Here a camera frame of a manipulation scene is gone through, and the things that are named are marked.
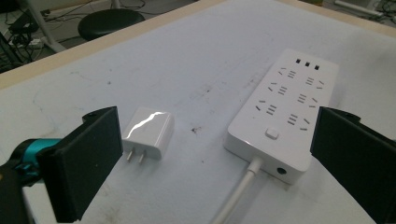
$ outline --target metal prong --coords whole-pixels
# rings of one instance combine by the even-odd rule
[[[128,157],[126,158],[127,161],[131,161],[132,156],[134,155],[134,149],[129,152]]]
[[[142,155],[141,155],[141,156],[140,156],[140,158],[139,158],[139,165],[141,165],[141,164],[142,164],[142,162],[143,162],[143,159],[145,159],[145,156],[146,156],[146,150],[145,150],[145,151],[143,151]]]

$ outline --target stool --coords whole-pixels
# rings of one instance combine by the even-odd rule
[[[124,8],[93,12],[78,24],[78,33],[85,40],[93,40],[144,21],[138,12]]]

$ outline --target table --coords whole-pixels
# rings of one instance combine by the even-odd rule
[[[331,107],[395,138],[392,31],[270,0],[196,4],[0,76],[0,162],[98,108],[116,105],[121,129],[141,105],[168,111],[164,158],[124,155],[81,223],[209,223],[247,167],[222,146],[227,126],[285,48],[338,63]],[[54,223],[44,186],[25,192],[38,223]],[[373,223],[315,160],[293,186],[261,172],[236,209],[231,223]]]

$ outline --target power cord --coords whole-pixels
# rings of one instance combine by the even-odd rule
[[[238,187],[233,191],[233,194],[225,203],[221,210],[218,212],[217,216],[214,218],[212,224],[222,224],[225,222],[227,217],[231,214],[239,199],[244,194],[245,190],[250,186],[251,182],[254,180],[256,174],[260,171],[263,161],[260,157],[254,157],[250,165],[247,168],[247,172],[242,180],[239,182]]]

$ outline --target white power strip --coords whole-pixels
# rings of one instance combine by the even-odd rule
[[[286,49],[228,127],[224,146],[293,184],[309,167],[318,108],[328,105],[338,65]]]

